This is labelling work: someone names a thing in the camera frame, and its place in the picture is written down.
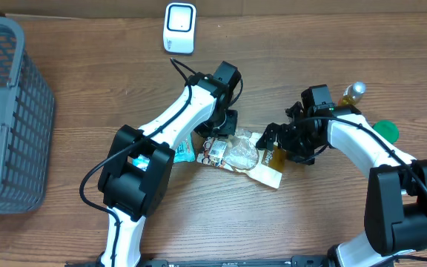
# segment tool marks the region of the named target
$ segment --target yellow label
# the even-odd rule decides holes
[[[282,173],[285,168],[285,159],[286,152],[283,149],[279,149],[277,146],[274,146],[272,151],[265,150],[261,164]]]

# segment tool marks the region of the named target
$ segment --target white device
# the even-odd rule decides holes
[[[191,54],[196,28],[196,7],[187,3],[170,3],[166,7],[162,39],[169,53]]]

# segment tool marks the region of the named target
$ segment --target metal cap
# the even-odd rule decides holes
[[[356,82],[352,85],[352,88],[356,93],[365,93],[367,91],[367,85],[365,85],[363,82]]]

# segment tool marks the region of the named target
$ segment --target food packet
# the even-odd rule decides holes
[[[196,154],[193,152],[192,136],[189,134],[184,141],[182,141],[176,149],[174,155],[174,163],[178,162],[193,162],[196,160]],[[133,165],[146,171],[148,168],[149,159],[145,156],[139,155],[133,159]]]
[[[237,129],[227,139],[208,137],[197,155],[197,162],[247,174],[256,181],[278,188],[286,153],[274,146],[260,151],[255,144],[262,134]]]

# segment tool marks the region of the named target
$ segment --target packaging label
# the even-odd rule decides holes
[[[215,140],[208,152],[208,156],[214,156],[218,159],[221,159],[225,153],[225,149],[227,149],[227,142]]]
[[[261,164],[282,173],[285,167],[285,158],[286,152],[274,146],[272,151],[265,150]]]

